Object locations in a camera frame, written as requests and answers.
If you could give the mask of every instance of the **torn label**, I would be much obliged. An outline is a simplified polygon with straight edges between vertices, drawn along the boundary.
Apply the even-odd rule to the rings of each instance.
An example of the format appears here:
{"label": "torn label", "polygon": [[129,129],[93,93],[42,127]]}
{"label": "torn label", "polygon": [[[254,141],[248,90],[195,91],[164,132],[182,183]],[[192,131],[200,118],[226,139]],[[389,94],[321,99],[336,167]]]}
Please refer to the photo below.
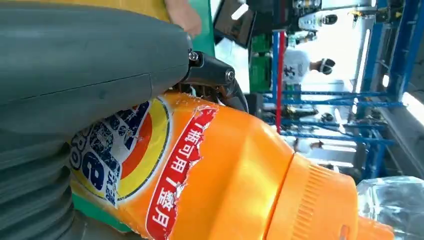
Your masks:
{"label": "torn label", "polygon": [[200,159],[204,132],[214,119],[216,108],[198,107],[179,136],[163,168],[150,200],[146,229],[151,238],[167,240],[177,218],[177,204],[190,168]]}

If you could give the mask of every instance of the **screw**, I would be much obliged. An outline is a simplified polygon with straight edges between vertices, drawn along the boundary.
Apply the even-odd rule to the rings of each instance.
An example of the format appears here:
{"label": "screw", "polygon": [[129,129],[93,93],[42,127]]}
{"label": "screw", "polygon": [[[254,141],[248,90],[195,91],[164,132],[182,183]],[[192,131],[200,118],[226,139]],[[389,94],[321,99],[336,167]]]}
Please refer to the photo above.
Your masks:
{"label": "screw", "polygon": [[199,55],[195,51],[191,51],[188,53],[188,59],[195,62],[199,60]]}
{"label": "screw", "polygon": [[234,73],[234,70],[228,69],[225,72],[225,79],[227,80],[227,82],[232,82],[234,80],[235,75],[236,74]]}

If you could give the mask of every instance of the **white shirt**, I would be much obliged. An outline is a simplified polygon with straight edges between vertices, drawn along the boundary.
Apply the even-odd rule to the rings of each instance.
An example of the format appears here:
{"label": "white shirt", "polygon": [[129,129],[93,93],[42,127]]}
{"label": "white shirt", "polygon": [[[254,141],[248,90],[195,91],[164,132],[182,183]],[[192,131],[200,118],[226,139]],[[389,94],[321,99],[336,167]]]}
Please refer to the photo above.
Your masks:
{"label": "white shirt", "polygon": [[287,84],[299,84],[309,71],[311,60],[304,51],[288,47],[284,52],[282,79]]}

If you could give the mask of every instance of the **orange plastic bottle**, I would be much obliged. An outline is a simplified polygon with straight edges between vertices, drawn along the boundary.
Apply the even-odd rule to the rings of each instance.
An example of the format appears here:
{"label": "orange plastic bottle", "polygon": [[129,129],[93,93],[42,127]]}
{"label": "orange plastic bottle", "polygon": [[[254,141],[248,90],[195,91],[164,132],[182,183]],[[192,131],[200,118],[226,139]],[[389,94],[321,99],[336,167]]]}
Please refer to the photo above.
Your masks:
{"label": "orange plastic bottle", "polygon": [[156,240],[390,240],[358,216],[353,179],[311,163],[266,123],[181,93],[71,141],[72,190]]}

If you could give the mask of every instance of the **hand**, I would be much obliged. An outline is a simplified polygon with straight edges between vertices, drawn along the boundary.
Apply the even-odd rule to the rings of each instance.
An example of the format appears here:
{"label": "hand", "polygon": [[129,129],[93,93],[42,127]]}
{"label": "hand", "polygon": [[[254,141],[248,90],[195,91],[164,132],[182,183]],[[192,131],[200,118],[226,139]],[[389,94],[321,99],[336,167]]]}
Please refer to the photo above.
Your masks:
{"label": "hand", "polygon": [[202,32],[202,20],[187,0],[166,0],[165,2],[172,23],[182,27],[192,38]]}

